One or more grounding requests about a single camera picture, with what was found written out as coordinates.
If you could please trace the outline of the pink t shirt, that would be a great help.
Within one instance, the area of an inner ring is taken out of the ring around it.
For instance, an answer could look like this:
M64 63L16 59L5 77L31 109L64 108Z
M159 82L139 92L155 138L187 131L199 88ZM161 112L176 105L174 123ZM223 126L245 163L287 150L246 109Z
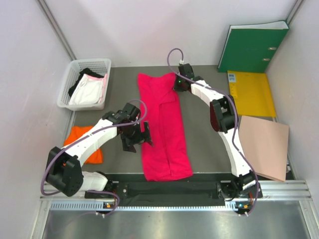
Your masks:
M174 181L193 175L187 156L180 101L173 90L176 76L138 75L140 99L146 104L153 145L142 144L142 166L148 181Z

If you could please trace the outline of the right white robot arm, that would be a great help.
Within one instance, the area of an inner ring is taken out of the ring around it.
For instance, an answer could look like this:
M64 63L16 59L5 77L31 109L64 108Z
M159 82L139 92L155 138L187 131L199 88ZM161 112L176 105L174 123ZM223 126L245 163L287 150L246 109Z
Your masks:
M238 115L232 96L212 89L202 77L195 76L190 64L183 61L179 63L173 89L179 92L189 91L209 106L210 124L223 140L231 164L231 173L235 176L232 181L233 192L238 197L246 196L251 187L258 185L258 177L244 156L236 132Z

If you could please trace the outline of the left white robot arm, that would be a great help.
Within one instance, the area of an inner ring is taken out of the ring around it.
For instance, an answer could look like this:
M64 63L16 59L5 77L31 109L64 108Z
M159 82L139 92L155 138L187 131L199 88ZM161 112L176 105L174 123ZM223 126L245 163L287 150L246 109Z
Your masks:
M128 102L122 110L106 113L77 140L62 148L52 148L41 184L48 183L67 197L79 191L93 191L101 197L109 197L113 185L106 174L85 172L82 166L103 144L117 136L121 138L123 151L136 152L136 144L152 145L149 123L145 120L148 110L145 103L142 106L140 110Z

